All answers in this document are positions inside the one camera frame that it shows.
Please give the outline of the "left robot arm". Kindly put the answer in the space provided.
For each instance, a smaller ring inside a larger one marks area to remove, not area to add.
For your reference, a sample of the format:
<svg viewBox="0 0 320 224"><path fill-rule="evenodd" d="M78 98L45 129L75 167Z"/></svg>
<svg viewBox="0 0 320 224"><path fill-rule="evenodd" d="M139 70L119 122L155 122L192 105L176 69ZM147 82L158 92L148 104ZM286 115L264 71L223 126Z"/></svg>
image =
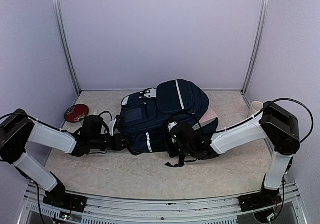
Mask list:
<svg viewBox="0 0 320 224"><path fill-rule="evenodd" d="M102 116L89 115L74 132L53 127L28 115L23 109L5 114L0 124L0 159L14 165L21 173L41 186L47 195L63 207L70 202L65 185L43 164L28 153L26 145L34 143L75 157L122 151L132 139L115 133L116 118L107 124Z"/></svg>

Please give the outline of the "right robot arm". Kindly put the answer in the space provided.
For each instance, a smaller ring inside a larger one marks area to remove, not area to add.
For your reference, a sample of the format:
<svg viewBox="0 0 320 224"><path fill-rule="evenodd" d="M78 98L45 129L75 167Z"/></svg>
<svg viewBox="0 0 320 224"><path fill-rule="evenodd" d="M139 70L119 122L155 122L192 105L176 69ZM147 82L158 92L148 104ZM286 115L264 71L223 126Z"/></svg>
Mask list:
<svg viewBox="0 0 320 224"><path fill-rule="evenodd" d="M268 205L275 198L275 190L280 187L291 159L301 146L298 118L272 101L265 102L262 110L242 122L223 130L205 134L186 122L170 121L168 133L179 154L198 160L216 158L256 140L270 140L273 144L271 163L263 189L255 196L260 206Z"/></svg>

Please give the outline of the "pink booklet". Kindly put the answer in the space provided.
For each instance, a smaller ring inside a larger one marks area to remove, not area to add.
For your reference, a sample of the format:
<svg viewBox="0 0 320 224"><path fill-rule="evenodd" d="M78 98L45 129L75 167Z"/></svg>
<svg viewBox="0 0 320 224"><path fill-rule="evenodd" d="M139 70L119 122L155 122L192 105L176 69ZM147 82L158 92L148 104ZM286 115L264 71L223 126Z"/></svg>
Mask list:
<svg viewBox="0 0 320 224"><path fill-rule="evenodd" d="M204 113L204 115L200 118L199 122L201 124L212 122L217 117L217 113L211 107L209 107L208 110Z"/></svg>

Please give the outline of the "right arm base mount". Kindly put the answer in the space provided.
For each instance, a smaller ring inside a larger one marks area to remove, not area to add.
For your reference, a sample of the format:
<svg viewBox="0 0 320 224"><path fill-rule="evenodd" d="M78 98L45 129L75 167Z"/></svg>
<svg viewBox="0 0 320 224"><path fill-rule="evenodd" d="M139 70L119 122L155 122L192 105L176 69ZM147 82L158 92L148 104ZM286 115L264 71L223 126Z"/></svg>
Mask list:
<svg viewBox="0 0 320 224"><path fill-rule="evenodd" d="M238 197L242 212L251 211L281 203L282 198L279 189L266 189L264 185L258 192L241 195Z"/></svg>

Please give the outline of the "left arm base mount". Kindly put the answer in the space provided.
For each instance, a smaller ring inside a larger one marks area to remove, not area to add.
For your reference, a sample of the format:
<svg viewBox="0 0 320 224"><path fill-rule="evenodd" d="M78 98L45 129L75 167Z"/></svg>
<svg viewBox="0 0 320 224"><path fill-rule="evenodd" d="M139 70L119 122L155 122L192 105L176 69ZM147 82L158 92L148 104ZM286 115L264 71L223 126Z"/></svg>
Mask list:
<svg viewBox="0 0 320 224"><path fill-rule="evenodd" d="M55 207L83 213L87 204L87 197L66 192L64 184L57 180L57 185L51 191L45 191L43 202Z"/></svg>

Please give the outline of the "navy blue student backpack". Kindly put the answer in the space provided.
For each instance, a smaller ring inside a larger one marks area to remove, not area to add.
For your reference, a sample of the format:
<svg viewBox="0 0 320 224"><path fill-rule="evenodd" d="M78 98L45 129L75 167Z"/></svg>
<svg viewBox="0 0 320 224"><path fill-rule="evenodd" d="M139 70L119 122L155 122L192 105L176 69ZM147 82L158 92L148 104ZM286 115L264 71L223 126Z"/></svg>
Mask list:
<svg viewBox="0 0 320 224"><path fill-rule="evenodd" d="M219 120L200 123L210 107L209 101L205 92L191 81L167 81L126 96L121 103L122 125L118 130L133 139L128 149L134 155L168 152L168 124L176 121L182 123L180 139L185 157L180 156L174 165L167 162L166 166L182 167L187 156L195 161L216 158L219 154L211 147L211 137Z"/></svg>

